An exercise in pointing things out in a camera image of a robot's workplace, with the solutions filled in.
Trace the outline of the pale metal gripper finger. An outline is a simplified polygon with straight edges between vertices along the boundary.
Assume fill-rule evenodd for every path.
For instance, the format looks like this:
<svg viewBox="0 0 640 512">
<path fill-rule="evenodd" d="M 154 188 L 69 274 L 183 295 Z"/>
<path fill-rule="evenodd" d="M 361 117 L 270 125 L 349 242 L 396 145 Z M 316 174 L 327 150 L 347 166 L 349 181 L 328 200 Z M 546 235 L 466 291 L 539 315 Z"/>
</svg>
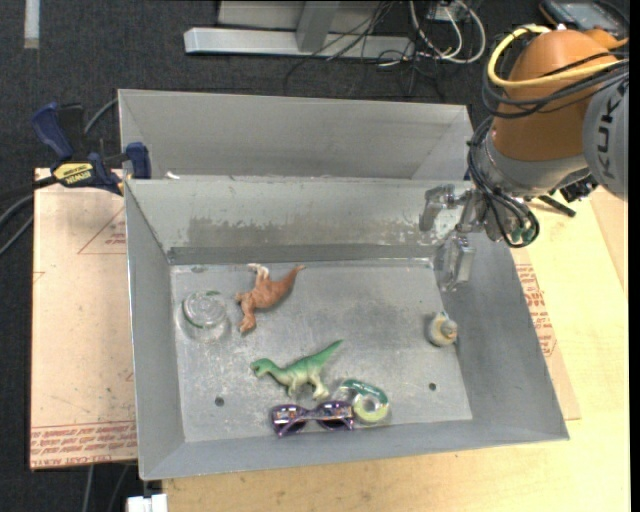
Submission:
<svg viewBox="0 0 640 512">
<path fill-rule="evenodd" d="M 455 187 L 453 184 L 438 185 L 427 190 L 424 199 L 425 206 L 419 218 L 419 227 L 422 231 L 429 231 L 442 210 L 456 207 Z"/>
<path fill-rule="evenodd" d="M 474 247 L 465 234 L 455 233 L 438 249 L 435 271 L 441 291 L 454 290 L 470 281 L 474 261 Z"/>
</svg>

